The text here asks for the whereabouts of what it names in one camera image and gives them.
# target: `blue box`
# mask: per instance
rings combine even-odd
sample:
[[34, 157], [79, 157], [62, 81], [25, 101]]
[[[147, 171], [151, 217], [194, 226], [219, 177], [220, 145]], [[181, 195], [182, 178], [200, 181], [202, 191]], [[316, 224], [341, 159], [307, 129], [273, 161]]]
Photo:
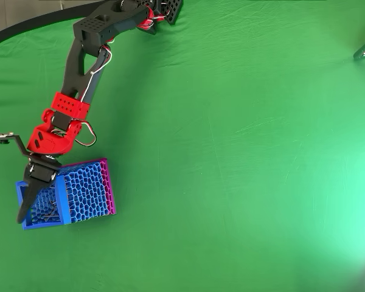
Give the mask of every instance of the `blue box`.
[[[19, 205], [27, 184], [16, 183]], [[42, 189], [23, 221], [23, 229], [58, 226], [116, 213], [106, 159], [66, 165], [55, 184]]]

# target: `cable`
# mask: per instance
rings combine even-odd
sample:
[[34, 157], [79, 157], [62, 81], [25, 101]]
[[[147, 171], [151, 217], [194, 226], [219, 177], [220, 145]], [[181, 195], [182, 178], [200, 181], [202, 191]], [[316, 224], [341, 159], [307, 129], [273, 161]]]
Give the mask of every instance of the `cable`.
[[86, 87], [86, 89], [85, 89], [85, 91], [83, 93], [83, 96], [80, 99], [81, 102], [83, 101], [83, 99], [85, 97], [85, 94], [88, 92], [89, 86], [91, 85], [91, 82], [92, 82], [93, 75], [96, 74], [96, 73], [98, 73], [105, 66], [107, 66], [110, 63], [110, 61], [112, 60], [112, 52], [107, 47], [105, 47], [105, 46], [103, 46], [103, 48], [106, 49], [107, 52], [109, 52], [109, 59], [108, 59], [108, 61], [105, 64], [103, 64], [103, 66], [101, 66], [100, 68], [98, 68], [98, 70], [96, 70], [94, 72], [91, 71], [91, 78], [89, 79], [88, 85], [87, 85], [87, 87]]
[[90, 143], [90, 144], [85, 144], [85, 143], [83, 143], [83, 142], [80, 142], [79, 140], [75, 140], [77, 143], [79, 143], [80, 145], [82, 145], [82, 146], [85, 146], [85, 147], [90, 147], [90, 146], [92, 146], [93, 144], [95, 144], [96, 143], [96, 140], [97, 140], [97, 137], [96, 137], [96, 134], [95, 134], [95, 132], [93, 131], [93, 129], [92, 129], [92, 127], [91, 127], [91, 124], [89, 124], [87, 121], [83, 121], [83, 122], [81, 122], [81, 124], [85, 124], [85, 125], [87, 125], [88, 126], [88, 129], [89, 129], [89, 131], [91, 132], [91, 134], [93, 135], [93, 141]]
[[[85, 124], [85, 125], [88, 127], [89, 131], [90, 131], [90, 132], [91, 132], [91, 134], [93, 135], [93, 141], [92, 141], [91, 143], [89, 143], [89, 144], [83, 143], [83, 142], [81, 142], [81, 141], [79, 141], [79, 140], [77, 140], [77, 139], [75, 139], [75, 141], [76, 141], [77, 143], [79, 143], [80, 145], [82, 145], [82, 146], [90, 147], [90, 146], [92, 146], [92, 145], [94, 145], [94, 144], [96, 143], [97, 136], [96, 136], [96, 134], [95, 134], [95, 132], [94, 132], [94, 130], [93, 130], [93, 128], [92, 128], [92, 126], [91, 126], [91, 124], [90, 124], [89, 122], [87, 122], [87, 121], [83, 120], [83, 121], [81, 121], [81, 124]], [[61, 130], [59, 130], [59, 129], [53, 129], [53, 130], [51, 131], [51, 133], [53, 133], [53, 134], [57, 134], [57, 135], [60, 135], [61, 137], [64, 137], [64, 136], [66, 135], [66, 132], [61, 131]]]

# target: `gray floor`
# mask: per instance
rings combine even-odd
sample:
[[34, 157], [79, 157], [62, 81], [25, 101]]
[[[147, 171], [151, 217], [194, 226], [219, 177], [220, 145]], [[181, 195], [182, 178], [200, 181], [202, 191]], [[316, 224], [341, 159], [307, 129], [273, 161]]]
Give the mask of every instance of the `gray floor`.
[[0, 0], [0, 30], [49, 12], [97, 0]]

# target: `red 3d-printed part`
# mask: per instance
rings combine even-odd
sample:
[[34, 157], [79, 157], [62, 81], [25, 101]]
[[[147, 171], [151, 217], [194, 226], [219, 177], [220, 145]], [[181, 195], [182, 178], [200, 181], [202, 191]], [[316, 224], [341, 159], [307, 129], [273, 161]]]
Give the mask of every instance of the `red 3d-printed part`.
[[46, 155], [62, 155], [70, 151], [73, 146], [76, 135], [81, 130], [81, 121], [72, 120], [68, 131], [64, 136], [52, 133], [54, 129], [52, 125], [52, 117], [54, 112], [46, 109], [42, 115], [43, 124], [34, 128], [27, 149], [34, 153]]
[[68, 97], [60, 92], [55, 93], [51, 104], [53, 110], [59, 111], [73, 119], [84, 120], [88, 114], [90, 104]]

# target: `green backdrop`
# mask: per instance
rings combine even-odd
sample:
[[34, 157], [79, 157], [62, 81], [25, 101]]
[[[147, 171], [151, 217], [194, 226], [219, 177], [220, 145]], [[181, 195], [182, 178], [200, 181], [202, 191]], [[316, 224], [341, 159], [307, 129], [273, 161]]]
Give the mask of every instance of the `green backdrop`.
[[[1, 132], [41, 122], [72, 23], [0, 44]], [[98, 142], [61, 160], [107, 157], [117, 215], [23, 231], [0, 145], [0, 291], [365, 291], [364, 43], [365, 0], [185, 0], [118, 36]]]

